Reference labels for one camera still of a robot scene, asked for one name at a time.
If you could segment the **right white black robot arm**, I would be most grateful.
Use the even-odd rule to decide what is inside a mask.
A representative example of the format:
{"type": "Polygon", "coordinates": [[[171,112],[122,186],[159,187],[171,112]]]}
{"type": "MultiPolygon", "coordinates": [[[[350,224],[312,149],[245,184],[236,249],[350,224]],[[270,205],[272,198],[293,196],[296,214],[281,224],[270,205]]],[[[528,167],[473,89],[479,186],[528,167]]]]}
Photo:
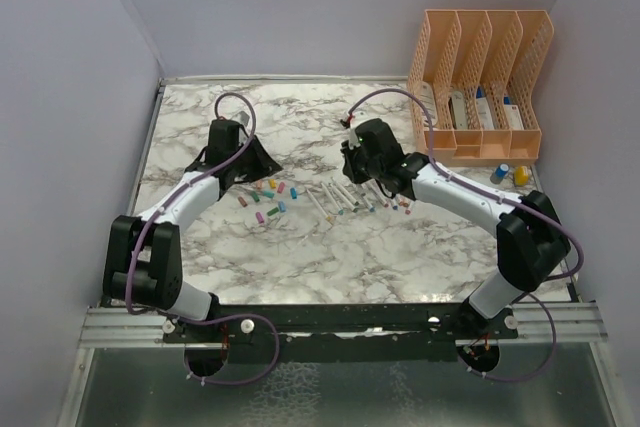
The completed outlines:
{"type": "Polygon", "coordinates": [[[518,196],[455,173],[425,154],[405,153],[389,125],[366,121],[341,143],[343,174],[375,182],[385,194],[432,204],[462,217],[496,240],[496,270],[459,307],[455,321],[469,337],[491,331],[496,316],[547,280],[571,250],[550,199],[533,190],[518,196]]]}

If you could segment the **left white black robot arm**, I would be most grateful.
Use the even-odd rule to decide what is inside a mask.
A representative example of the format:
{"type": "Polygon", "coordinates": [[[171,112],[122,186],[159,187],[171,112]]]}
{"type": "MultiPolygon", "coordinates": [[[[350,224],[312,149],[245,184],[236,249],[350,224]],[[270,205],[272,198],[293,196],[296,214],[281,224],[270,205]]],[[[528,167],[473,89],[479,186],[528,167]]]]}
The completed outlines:
{"type": "Polygon", "coordinates": [[[236,184],[282,170],[260,140],[234,120],[211,122],[208,143],[162,200],[136,216],[112,223],[103,295],[186,319],[186,329],[206,342],[220,332],[218,297],[183,279],[181,234],[236,184]]]}

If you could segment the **brown cap marker pen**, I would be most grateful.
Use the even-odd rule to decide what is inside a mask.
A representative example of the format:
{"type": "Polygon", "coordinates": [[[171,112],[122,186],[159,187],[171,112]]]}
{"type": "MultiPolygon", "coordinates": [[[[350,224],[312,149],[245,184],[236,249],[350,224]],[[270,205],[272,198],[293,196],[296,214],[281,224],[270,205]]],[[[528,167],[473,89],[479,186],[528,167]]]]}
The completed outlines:
{"type": "Polygon", "coordinates": [[[306,189],[306,193],[308,195],[308,197],[310,198],[311,202],[314,204],[314,206],[316,207],[316,209],[319,211],[319,213],[322,215],[322,217],[329,222],[330,224],[333,224],[333,217],[328,213],[328,211],[322,206],[322,204],[320,203],[320,201],[318,200],[317,196],[314,194],[314,192],[307,188],[306,189]]]}

